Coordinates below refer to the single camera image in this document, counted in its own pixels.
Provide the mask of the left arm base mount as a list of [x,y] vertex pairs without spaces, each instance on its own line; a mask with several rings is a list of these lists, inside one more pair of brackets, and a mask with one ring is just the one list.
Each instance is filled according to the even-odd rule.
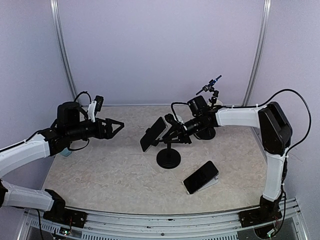
[[51,209],[50,211],[45,211],[43,214],[45,220],[81,229],[84,228],[87,216],[87,213],[84,211],[70,208]]

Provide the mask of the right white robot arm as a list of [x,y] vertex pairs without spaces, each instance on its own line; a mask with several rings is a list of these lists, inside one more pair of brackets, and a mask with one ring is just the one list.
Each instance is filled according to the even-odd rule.
[[292,127],[276,101],[255,106],[223,106],[207,104],[202,96],[187,102],[193,119],[182,122],[175,112],[165,115],[171,125],[157,140],[165,144],[190,144],[191,135],[213,131],[218,127],[242,126],[260,130],[263,150],[266,155],[266,181],[256,218],[266,222],[278,209],[284,191],[288,171],[288,152],[291,147]]

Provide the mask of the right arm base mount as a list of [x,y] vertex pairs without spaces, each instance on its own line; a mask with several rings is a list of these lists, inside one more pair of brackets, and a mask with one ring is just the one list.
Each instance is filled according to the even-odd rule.
[[242,228],[252,227],[282,218],[281,210],[267,212],[261,207],[255,209],[244,210],[238,213]]

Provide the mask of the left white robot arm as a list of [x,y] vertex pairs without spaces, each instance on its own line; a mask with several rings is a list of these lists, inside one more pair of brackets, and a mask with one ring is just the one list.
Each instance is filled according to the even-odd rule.
[[[101,110],[100,101],[94,100],[87,110],[76,101],[68,101],[57,107],[57,117],[46,129],[36,131],[31,137],[1,149],[0,175],[8,173],[39,159],[53,157],[63,150],[71,149],[75,141],[112,139],[125,126],[123,122],[110,118],[97,118]],[[65,207],[65,201],[54,191],[35,190],[0,182],[0,205],[42,210],[50,212],[57,221],[63,223],[70,218],[70,211]]]

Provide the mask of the black round-base phone stand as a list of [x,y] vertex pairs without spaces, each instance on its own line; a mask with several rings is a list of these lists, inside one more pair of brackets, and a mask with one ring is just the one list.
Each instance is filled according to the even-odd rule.
[[172,140],[168,141],[166,148],[158,152],[156,162],[164,169],[174,169],[181,163],[181,155],[172,148]]

